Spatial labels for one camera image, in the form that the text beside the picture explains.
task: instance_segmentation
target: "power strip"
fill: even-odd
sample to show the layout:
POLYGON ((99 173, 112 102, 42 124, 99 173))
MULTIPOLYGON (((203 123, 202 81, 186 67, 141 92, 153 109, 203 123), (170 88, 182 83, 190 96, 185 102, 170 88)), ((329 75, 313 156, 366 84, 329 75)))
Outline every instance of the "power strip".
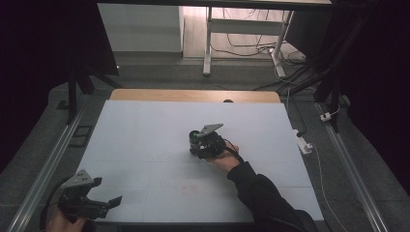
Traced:
POLYGON ((293 134, 295 134, 296 142, 298 143, 299 149, 301 150, 303 155, 310 154, 313 146, 310 143, 306 143, 303 137, 298 137, 298 133, 298 130, 293 130, 293 134))

